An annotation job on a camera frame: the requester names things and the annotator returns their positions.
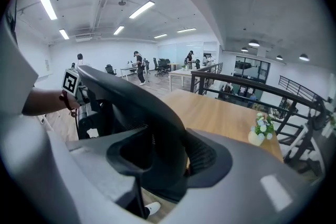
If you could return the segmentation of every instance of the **white flower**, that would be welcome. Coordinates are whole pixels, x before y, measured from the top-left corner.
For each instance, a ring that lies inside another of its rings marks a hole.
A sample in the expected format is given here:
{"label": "white flower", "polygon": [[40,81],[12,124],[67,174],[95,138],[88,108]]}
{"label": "white flower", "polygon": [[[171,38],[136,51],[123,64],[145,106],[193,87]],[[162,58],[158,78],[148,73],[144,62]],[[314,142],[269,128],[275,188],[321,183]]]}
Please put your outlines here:
{"label": "white flower", "polygon": [[258,138],[259,138],[260,140],[264,140],[264,139],[265,139],[265,137],[264,137],[263,134],[258,134]]}

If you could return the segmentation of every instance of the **ceiling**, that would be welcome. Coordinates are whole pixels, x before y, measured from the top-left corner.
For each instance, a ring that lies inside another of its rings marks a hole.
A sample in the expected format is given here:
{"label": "ceiling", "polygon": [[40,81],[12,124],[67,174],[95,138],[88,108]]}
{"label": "ceiling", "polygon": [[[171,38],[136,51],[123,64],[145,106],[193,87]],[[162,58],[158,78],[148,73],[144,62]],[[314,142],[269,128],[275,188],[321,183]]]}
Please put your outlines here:
{"label": "ceiling", "polygon": [[[197,33],[213,30],[228,51],[240,52],[257,39],[267,58],[282,55],[284,62],[336,69],[335,25],[323,0],[152,0],[155,6],[135,20],[128,17],[148,0],[124,0],[125,6],[119,1],[52,0],[58,19],[51,21],[39,0],[18,0],[18,15],[47,41],[59,41],[61,28],[69,36],[111,35],[125,25],[120,37],[154,40],[160,34],[175,38],[177,30],[196,27]],[[302,53],[310,62],[298,59]],[[251,48],[249,54],[257,50]]]}
{"label": "ceiling", "polygon": [[[118,3],[125,1],[124,6]],[[18,20],[26,22],[43,35],[47,42],[63,40],[59,29],[69,37],[97,33],[110,38],[120,26],[125,26],[119,38],[155,40],[153,37],[168,34],[174,38],[183,34],[176,31],[197,28],[197,33],[211,29],[190,0],[151,0],[155,5],[136,19],[129,16],[149,0],[51,0],[57,20],[50,20],[40,0],[18,0]]]}

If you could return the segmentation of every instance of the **white shoe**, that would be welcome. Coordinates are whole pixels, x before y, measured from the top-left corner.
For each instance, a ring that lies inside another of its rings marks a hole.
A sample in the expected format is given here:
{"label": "white shoe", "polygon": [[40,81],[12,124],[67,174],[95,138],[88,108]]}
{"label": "white shoe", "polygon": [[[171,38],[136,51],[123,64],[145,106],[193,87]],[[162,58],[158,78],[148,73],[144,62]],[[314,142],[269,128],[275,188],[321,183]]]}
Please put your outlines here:
{"label": "white shoe", "polygon": [[149,205],[146,205],[145,207],[147,207],[149,209],[149,215],[153,215],[155,214],[161,207],[161,204],[156,201],[156,202],[152,202],[151,204]]}

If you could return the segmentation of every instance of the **floor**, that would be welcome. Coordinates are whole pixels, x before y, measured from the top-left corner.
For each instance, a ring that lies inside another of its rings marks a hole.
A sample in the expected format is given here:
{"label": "floor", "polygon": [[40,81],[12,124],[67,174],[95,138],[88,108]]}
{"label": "floor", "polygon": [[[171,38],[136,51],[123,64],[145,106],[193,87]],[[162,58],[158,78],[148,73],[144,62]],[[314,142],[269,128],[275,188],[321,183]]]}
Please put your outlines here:
{"label": "floor", "polygon": [[[146,79],[146,83],[142,87],[146,91],[160,98],[165,96],[170,92],[169,90],[169,77],[168,74],[164,76],[155,77],[154,74],[156,71],[150,71],[150,74],[144,75]],[[138,77],[134,75],[128,76],[129,81],[133,84],[139,85],[140,81]],[[181,85],[181,77],[172,77],[172,90],[175,89],[183,89],[186,91],[190,90],[191,79],[184,78],[184,87]],[[57,113],[51,113],[46,116],[48,122],[54,131],[61,135],[62,139],[66,141],[75,141],[78,139],[75,119],[69,115],[69,111],[64,109],[59,111],[59,115]],[[88,132],[90,136],[97,136],[96,130],[90,130]],[[144,204],[150,204],[154,201],[158,201],[161,204],[161,208],[159,212],[148,217],[148,221],[152,223],[158,223],[161,219],[163,219],[174,207],[175,204],[163,200],[146,190],[142,190],[142,196],[144,199]]]}

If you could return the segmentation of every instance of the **red bracelet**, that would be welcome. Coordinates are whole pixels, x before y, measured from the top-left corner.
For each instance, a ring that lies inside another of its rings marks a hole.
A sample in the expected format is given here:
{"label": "red bracelet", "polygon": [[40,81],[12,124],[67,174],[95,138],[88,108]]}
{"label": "red bracelet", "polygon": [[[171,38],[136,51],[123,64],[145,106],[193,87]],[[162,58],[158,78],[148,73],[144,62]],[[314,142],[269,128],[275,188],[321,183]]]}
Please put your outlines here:
{"label": "red bracelet", "polygon": [[68,110],[70,110],[70,114],[72,117],[77,117],[77,112],[74,108],[70,106],[69,100],[68,100],[68,93],[65,90],[62,90],[62,94],[59,96],[59,100],[63,101],[65,106]]}

